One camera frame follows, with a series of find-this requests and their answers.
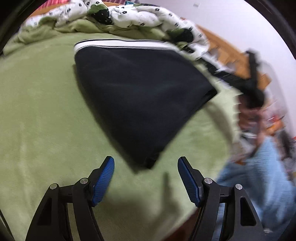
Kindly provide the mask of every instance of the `bed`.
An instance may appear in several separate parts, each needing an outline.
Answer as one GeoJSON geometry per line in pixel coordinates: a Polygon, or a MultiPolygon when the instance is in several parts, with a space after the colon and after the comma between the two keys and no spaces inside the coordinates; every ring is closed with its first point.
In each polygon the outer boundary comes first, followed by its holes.
{"type": "MultiPolygon", "coordinates": [[[[202,30],[211,48],[221,52],[220,61],[234,62],[237,73],[247,76],[246,57],[202,30]]],[[[237,130],[237,92],[196,64],[220,93],[178,132],[151,170],[132,166],[108,136],[77,81],[73,46],[91,38],[122,37],[58,34],[0,59],[0,206],[17,241],[25,240],[51,183],[73,184],[99,167],[106,156],[115,159],[115,172],[103,201],[94,208],[105,240],[161,240],[194,210],[177,171],[178,158],[186,156],[205,177],[215,178],[229,157],[237,130]]],[[[261,87],[267,84],[268,78],[260,76],[261,87]]],[[[71,205],[69,210],[73,238],[79,240],[71,205]]]]}

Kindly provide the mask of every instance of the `green bedsheet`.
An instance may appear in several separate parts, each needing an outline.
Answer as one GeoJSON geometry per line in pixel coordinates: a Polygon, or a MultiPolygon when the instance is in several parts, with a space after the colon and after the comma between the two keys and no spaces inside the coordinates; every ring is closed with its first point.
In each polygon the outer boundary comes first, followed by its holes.
{"type": "MultiPolygon", "coordinates": [[[[94,117],[75,76],[73,46],[91,38],[116,36],[59,34],[0,59],[0,208],[16,241],[25,240],[51,183],[74,184],[108,155],[115,172],[94,208],[105,240],[160,240],[194,209],[178,158],[186,156],[205,177],[215,178],[229,156],[236,93],[215,83],[220,93],[180,130],[153,169],[132,169],[94,117]]],[[[70,219],[77,240],[73,215],[70,219]]]]}
{"type": "Polygon", "coordinates": [[[24,47],[27,44],[40,40],[54,38],[65,33],[108,33],[132,39],[169,39],[168,35],[158,27],[142,27],[132,25],[128,28],[120,28],[115,25],[100,24],[92,17],[77,19],[58,28],[54,27],[54,24],[54,19],[44,18],[40,21],[37,27],[29,26],[23,28],[22,31],[19,31],[10,39],[3,50],[4,54],[8,55],[16,51],[17,49],[24,47]]]}

